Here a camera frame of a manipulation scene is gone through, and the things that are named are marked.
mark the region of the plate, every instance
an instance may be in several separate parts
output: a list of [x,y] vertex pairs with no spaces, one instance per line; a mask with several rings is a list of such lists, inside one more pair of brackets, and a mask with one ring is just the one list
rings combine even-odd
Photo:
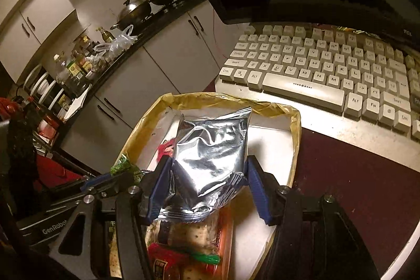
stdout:
[[64,89],[61,89],[61,91],[58,92],[57,96],[54,98],[54,100],[51,102],[51,105],[48,107],[49,110],[53,108],[54,104],[57,102],[57,100],[60,98],[63,92],[64,92]]
[[39,80],[35,83],[34,87],[31,89],[31,94],[30,96],[33,96],[34,93],[36,92],[36,90],[38,89],[39,85],[41,84],[41,82],[43,80],[45,80],[48,76],[48,72],[45,72],[40,78]]
[[28,89],[32,86],[35,82],[36,77],[38,76],[39,72],[41,71],[42,65],[37,65],[34,69],[31,70],[28,77],[24,82],[24,89],[27,87]]
[[45,98],[48,96],[48,94],[50,94],[51,89],[54,87],[54,85],[55,85],[56,83],[57,83],[57,82],[56,82],[55,80],[54,80],[54,81],[52,81],[52,83],[50,83],[50,85],[48,86],[47,90],[44,92],[43,96],[41,96],[41,99],[39,99],[39,103],[40,103],[40,104],[42,104],[42,103],[44,102]]

